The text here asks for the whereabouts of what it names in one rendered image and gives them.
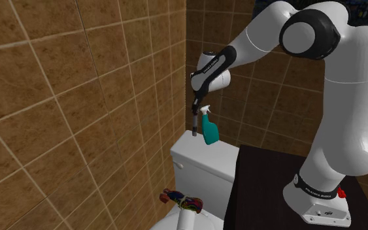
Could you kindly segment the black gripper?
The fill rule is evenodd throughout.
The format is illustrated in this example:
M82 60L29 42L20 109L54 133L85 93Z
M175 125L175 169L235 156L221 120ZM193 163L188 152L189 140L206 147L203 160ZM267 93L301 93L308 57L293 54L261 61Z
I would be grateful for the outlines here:
M194 94L194 100L192 103L192 113L193 113L193 118L192 118L192 136L196 137L197 136L197 115L198 115L198 110L200 107L200 104L203 100L203 96L199 93L195 93Z

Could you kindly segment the teal spray bottle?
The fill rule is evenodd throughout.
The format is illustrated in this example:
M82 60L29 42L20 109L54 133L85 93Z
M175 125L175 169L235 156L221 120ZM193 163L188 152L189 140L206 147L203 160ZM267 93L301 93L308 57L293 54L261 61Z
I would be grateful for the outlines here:
M219 131L215 123L210 122L209 112L210 105L205 105L200 108L202 113L202 132L203 138L207 145L213 144L219 140Z

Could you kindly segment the white toilet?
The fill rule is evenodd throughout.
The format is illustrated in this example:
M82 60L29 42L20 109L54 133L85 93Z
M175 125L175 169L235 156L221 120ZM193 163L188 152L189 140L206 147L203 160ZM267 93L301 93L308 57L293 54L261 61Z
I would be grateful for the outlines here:
M150 230L223 230L238 152L220 140L207 145L202 135L185 131L170 149L175 188L169 190L200 198L203 209L196 214L168 201L172 209Z

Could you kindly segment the multicoloured toy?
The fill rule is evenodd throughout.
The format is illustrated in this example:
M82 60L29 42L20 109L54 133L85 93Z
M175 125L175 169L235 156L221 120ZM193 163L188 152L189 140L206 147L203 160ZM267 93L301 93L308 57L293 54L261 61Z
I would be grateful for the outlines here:
M165 188L159 195L159 200L163 203L174 201L179 208L194 211L196 214L201 213L203 209L203 201L197 197L184 195L180 191L169 190Z

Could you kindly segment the dark robot stand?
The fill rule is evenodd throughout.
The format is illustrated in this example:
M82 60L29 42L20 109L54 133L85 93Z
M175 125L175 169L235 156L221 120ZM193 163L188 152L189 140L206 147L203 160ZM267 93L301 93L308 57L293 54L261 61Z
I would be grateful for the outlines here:
M303 156L242 145L224 230L368 230L368 200L352 176L341 182L352 217L350 227L306 223L286 204L283 188L304 161Z

